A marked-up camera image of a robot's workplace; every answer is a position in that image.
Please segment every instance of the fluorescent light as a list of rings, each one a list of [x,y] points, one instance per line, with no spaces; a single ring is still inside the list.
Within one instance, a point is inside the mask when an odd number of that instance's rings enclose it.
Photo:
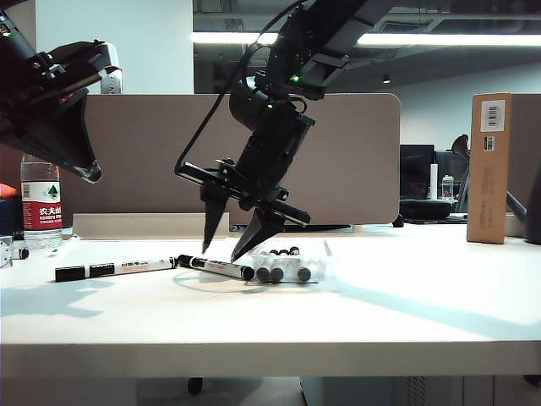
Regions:
[[[429,45],[467,47],[541,47],[541,36],[478,34],[366,34],[357,44],[363,45]]]
[[[194,32],[195,44],[251,44],[257,38],[254,32]],[[269,45],[276,33],[266,33],[260,43]],[[469,47],[541,47],[541,36],[534,35],[467,35],[467,34],[365,34],[358,47],[373,46],[469,46]]]
[[[257,39],[256,32],[194,32],[194,44],[251,44]],[[260,43],[269,45],[276,41],[277,33],[263,34]]]

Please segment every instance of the red bottle label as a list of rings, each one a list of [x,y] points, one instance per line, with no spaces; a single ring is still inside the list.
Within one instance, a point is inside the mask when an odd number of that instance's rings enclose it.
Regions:
[[[59,182],[22,182],[25,230],[62,227]]]
[[[23,202],[25,230],[49,230],[62,226],[60,203]]]

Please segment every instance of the robotic arm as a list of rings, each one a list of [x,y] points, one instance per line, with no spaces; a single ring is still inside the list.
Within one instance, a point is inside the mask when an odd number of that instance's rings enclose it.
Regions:
[[[0,0],[0,143],[94,183],[101,170],[85,126],[85,87],[118,69],[116,48],[96,40],[36,53],[4,12],[23,1]]]
[[[315,121],[304,115],[299,97],[319,100],[326,86],[345,68],[348,52],[392,7],[388,0],[302,1],[287,19],[270,50],[266,70],[255,75],[255,87],[238,78],[229,108],[252,135],[237,162],[219,161],[203,169],[182,156],[175,174],[200,185],[205,203],[203,252],[216,231],[227,200],[241,209],[255,208],[252,220],[232,252],[232,261],[285,230],[285,221],[306,226],[310,215],[285,203],[289,192],[279,186],[303,138]],[[301,101],[299,111],[294,102]]]

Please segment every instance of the small bottle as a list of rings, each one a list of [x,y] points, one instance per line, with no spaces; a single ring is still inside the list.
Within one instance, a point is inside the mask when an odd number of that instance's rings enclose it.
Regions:
[[[62,207],[58,167],[31,154],[20,161],[24,236],[28,248],[62,243]]]
[[[455,198],[453,194],[453,186],[455,179],[451,175],[445,175],[441,179],[441,199],[451,200]]]

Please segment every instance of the desk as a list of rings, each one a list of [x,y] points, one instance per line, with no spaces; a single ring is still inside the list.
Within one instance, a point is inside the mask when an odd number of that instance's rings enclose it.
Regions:
[[[51,283],[55,266],[199,251],[78,241],[2,269],[2,377],[541,374],[541,247],[466,242],[462,225],[272,239],[336,275],[253,286],[178,268]],[[226,259],[236,239],[208,251]]]

